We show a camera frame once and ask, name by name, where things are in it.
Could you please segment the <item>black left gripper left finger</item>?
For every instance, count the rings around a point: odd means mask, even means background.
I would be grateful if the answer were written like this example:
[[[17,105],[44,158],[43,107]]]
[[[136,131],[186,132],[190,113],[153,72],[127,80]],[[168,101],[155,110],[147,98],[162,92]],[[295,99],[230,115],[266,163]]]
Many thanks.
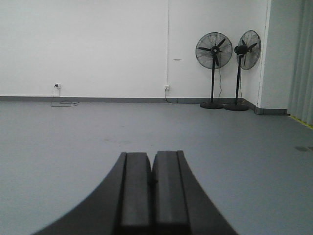
[[[143,152],[121,153],[99,186],[38,235],[150,235],[151,167]]]

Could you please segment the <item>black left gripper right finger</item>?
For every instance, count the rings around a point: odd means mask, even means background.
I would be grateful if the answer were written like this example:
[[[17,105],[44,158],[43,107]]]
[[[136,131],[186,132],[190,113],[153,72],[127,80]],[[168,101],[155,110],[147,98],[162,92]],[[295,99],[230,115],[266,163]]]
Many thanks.
[[[237,234],[204,192],[183,151],[157,152],[153,177],[155,234]]]

